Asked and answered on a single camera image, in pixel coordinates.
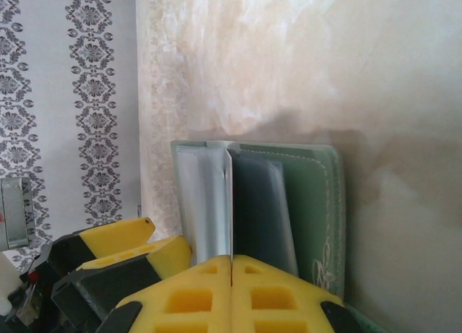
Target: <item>green leather wallet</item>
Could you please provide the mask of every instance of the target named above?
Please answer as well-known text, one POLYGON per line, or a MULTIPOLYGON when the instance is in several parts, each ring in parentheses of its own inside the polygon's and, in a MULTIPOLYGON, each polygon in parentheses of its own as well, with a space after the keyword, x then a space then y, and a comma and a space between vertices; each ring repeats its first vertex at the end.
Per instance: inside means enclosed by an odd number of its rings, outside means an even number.
MULTIPOLYGON (((306 144, 175 141, 171 147, 179 186, 177 148, 184 146, 220 147, 281 163, 298 275, 344 297, 344 177, 341 158, 335 148, 306 144)), ((178 201, 183 218, 185 211, 180 194, 178 201)), ((365 315, 350 308, 366 332, 384 332, 365 315)))

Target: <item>white wall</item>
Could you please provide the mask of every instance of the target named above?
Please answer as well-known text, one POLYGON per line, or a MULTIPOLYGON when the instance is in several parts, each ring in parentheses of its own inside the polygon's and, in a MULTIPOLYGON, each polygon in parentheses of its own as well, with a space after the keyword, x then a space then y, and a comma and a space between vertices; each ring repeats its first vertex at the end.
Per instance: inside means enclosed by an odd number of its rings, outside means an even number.
POLYGON ((179 134, 333 144, 349 301, 397 332, 462 331, 461 4, 138 0, 147 205, 177 216, 155 149, 179 134))

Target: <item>wallpaper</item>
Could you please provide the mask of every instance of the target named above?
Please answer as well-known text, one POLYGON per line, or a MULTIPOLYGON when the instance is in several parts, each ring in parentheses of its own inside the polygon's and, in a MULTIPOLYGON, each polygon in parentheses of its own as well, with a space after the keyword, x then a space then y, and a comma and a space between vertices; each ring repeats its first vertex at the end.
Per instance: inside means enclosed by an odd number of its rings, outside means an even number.
POLYGON ((36 238, 136 217, 135 0, 0 0, 0 176, 31 180, 36 238))

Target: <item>gray floral pattern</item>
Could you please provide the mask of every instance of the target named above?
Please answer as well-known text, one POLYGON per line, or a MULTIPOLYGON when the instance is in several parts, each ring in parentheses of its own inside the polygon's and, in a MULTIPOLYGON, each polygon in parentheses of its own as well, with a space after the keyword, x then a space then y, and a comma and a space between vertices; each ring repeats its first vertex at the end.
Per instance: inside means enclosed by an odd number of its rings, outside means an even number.
POLYGON ((76 75, 73 91, 80 98, 74 106, 79 110, 76 125, 82 131, 77 139, 82 142, 79 156, 83 159, 83 197, 87 199, 85 212, 90 216, 86 222, 94 226, 122 218, 115 144, 118 135, 114 131, 116 103, 111 100, 116 93, 116 84, 111 81, 115 71, 109 67, 114 60, 114 50, 108 45, 113 39, 107 32, 113 24, 112 14, 106 9, 109 3, 110 0, 71 0, 66 7, 66 18, 73 24, 67 34, 75 38, 69 49, 76 65, 70 70, 76 75))
POLYGON ((44 245, 51 242, 51 224, 46 207, 45 181, 40 166, 40 149, 34 144, 38 141, 34 134, 34 102, 26 99, 32 92, 30 80, 23 72, 29 69, 24 62, 27 58, 25 42, 20 39, 22 25, 14 22, 20 13, 18 0, 0 0, 0 176, 27 176, 30 179, 33 215, 35 219, 35 238, 27 248, 11 251, 14 265, 24 269, 44 245))

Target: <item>square hole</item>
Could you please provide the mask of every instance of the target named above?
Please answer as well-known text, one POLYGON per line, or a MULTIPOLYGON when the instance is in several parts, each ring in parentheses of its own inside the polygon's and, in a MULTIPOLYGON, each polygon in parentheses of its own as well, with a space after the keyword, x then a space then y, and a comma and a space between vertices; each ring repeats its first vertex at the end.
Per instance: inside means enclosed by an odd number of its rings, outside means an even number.
POLYGON ((162 324, 157 326, 155 333, 207 333, 208 324, 162 324))
POLYGON ((308 333, 303 321, 257 321, 255 333, 308 333))
POLYGON ((212 310, 213 293, 207 288, 183 288, 169 298, 165 313, 196 313, 212 310))
POLYGON ((251 290, 252 309, 297 309, 292 291, 284 286, 260 286, 251 290))

